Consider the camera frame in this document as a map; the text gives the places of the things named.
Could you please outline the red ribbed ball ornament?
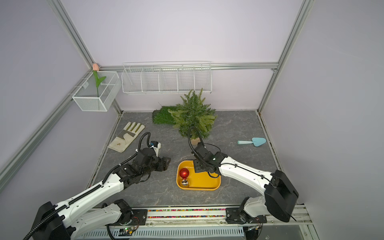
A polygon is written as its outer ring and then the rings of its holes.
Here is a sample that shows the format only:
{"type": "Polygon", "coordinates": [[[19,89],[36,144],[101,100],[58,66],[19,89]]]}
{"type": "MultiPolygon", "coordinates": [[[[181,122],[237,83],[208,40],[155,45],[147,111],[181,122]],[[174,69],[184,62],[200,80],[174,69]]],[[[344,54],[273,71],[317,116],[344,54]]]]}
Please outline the red ribbed ball ornament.
{"type": "Polygon", "coordinates": [[[179,176],[182,178],[182,179],[187,179],[190,175],[190,171],[188,168],[182,168],[179,170],[179,176]]]}

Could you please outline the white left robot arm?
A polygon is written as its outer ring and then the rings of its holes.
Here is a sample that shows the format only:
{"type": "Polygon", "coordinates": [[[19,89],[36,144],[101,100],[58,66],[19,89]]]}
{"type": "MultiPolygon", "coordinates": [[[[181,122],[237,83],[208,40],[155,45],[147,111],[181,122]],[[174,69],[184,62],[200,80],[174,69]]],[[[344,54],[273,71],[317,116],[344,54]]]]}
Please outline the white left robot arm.
{"type": "Polygon", "coordinates": [[[57,204],[47,202],[36,214],[26,240],[74,240],[99,227],[111,224],[140,225],[125,200],[116,200],[99,210],[91,209],[107,198],[144,182],[143,176],[168,169],[171,158],[159,157],[161,144],[147,140],[146,148],[138,145],[136,153],[108,171],[102,181],[57,204]]]}

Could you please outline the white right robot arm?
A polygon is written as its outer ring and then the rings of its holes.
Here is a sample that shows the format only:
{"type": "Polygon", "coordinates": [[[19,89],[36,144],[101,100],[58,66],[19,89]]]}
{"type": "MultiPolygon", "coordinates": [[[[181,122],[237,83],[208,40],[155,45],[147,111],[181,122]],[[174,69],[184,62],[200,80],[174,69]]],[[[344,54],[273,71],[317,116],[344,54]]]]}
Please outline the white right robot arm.
{"type": "Polygon", "coordinates": [[[194,169],[197,173],[206,172],[213,178],[224,176],[235,179],[256,190],[261,195],[257,198],[247,197],[238,208],[239,214],[248,219],[256,219],[261,215],[270,214],[279,221],[289,222],[294,217],[293,210],[299,193],[287,175],[279,170],[271,173],[254,169],[242,164],[221,151],[213,154],[207,150],[201,134],[196,131],[200,142],[196,147],[191,143],[192,130],[188,130],[188,144],[192,150],[194,169]]]}

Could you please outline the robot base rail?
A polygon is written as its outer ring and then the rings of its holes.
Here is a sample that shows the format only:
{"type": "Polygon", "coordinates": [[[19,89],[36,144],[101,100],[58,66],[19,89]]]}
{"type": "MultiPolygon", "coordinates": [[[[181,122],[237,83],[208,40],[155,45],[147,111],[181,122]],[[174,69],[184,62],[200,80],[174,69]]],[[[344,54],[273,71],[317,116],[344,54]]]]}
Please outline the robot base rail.
{"type": "Polygon", "coordinates": [[[198,239],[239,237],[244,240],[270,240],[268,227],[280,230],[295,227],[299,238],[317,240],[319,237],[305,207],[294,209],[295,221],[284,223],[271,215],[249,217],[234,206],[192,208],[134,208],[129,220],[123,221],[117,205],[94,209],[78,218],[65,230],[68,236],[57,240],[139,240],[139,239],[198,239]]]}

